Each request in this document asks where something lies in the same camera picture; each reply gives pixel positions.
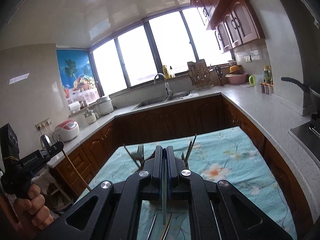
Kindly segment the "person's left hand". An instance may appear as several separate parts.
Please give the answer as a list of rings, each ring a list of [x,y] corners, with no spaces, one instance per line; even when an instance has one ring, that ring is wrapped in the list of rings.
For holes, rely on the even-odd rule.
[[[30,186],[27,199],[17,198],[14,201],[14,210],[22,227],[29,233],[43,230],[54,221],[40,188],[35,184]]]

